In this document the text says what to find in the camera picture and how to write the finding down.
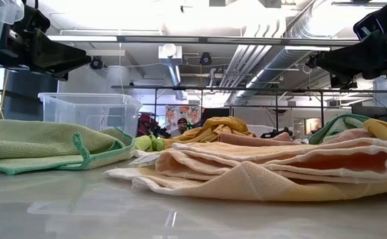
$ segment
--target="ceiling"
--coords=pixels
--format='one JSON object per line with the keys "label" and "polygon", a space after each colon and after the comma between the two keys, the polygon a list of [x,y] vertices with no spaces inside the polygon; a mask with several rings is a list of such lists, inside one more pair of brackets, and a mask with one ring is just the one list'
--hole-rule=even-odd
{"label": "ceiling", "polygon": [[[266,9],[258,0],[237,0],[226,7],[209,7],[210,0],[40,0],[39,9],[48,17],[52,27],[48,35],[85,35],[79,30],[91,30],[89,35],[106,35],[100,30],[109,30],[107,35],[179,35],[179,36],[222,36],[241,37],[247,26],[270,21],[272,17],[282,14],[288,24],[310,0],[287,0],[282,9]],[[339,38],[354,39],[352,26],[335,35]],[[120,64],[130,66],[141,76],[164,78],[169,75],[168,68],[160,65],[158,46],[161,44],[139,43],[75,43],[74,46],[84,50],[111,50],[113,54],[103,56],[107,65]],[[211,68],[226,69],[237,45],[217,44],[182,44],[182,75],[209,73]],[[254,70],[265,66],[276,52],[273,47],[261,59]],[[212,66],[199,66],[202,53],[209,52]],[[282,88],[327,87],[329,77],[323,70],[309,70],[304,67],[304,60],[297,66],[299,71],[285,72]],[[205,84],[202,76],[182,76],[184,85]],[[239,86],[245,86],[250,77],[243,79]]]}

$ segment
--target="green microfiber cloth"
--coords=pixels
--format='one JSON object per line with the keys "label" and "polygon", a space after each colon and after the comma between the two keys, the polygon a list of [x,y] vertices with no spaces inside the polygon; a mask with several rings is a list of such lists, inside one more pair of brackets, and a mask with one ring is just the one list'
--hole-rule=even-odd
{"label": "green microfiber cloth", "polygon": [[367,116],[356,114],[343,114],[332,119],[327,125],[321,128],[317,133],[309,138],[309,144],[320,144],[324,141],[334,138],[338,133],[347,129],[364,129],[363,122],[368,120]]}
{"label": "green microfiber cloth", "polygon": [[153,135],[144,135],[135,138],[135,148],[145,152],[162,151],[165,149],[164,141]]}
{"label": "green microfiber cloth", "polygon": [[119,129],[0,120],[0,171],[9,175],[43,169],[85,170],[133,156],[132,136]]}

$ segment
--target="silver ventilation duct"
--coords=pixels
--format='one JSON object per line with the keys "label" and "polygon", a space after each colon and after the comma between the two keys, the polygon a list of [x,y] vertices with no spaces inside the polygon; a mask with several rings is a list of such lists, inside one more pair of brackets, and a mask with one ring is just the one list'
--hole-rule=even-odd
{"label": "silver ventilation duct", "polygon": [[[359,21],[361,17],[367,14],[365,11],[354,12],[353,17],[345,17],[346,19],[339,20],[342,18],[340,7],[334,9],[331,0],[316,0],[298,19],[298,21],[286,32],[287,38],[294,39],[315,39],[315,38],[330,38],[337,34],[348,24],[353,24],[355,21]],[[338,15],[335,19],[331,19],[333,15]],[[279,68],[286,69],[291,68],[302,58],[306,57],[311,50],[295,50],[287,47],[280,47],[280,51],[276,53],[273,60],[265,65],[258,73],[257,76],[253,77],[248,88],[262,88],[265,84],[262,82],[269,82],[277,79],[278,76],[282,75],[284,71],[279,70],[265,70],[266,68]],[[236,95],[236,101],[241,102],[243,97],[250,97],[256,94],[256,91],[240,91]]]}
{"label": "silver ventilation duct", "polygon": [[[180,86],[180,70],[179,65],[183,63],[183,53],[181,46],[175,46],[174,44],[164,44],[159,47],[158,58],[161,64],[168,66],[169,74],[174,86]],[[187,96],[184,91],[175,91],[176,100],[187,100]]]}

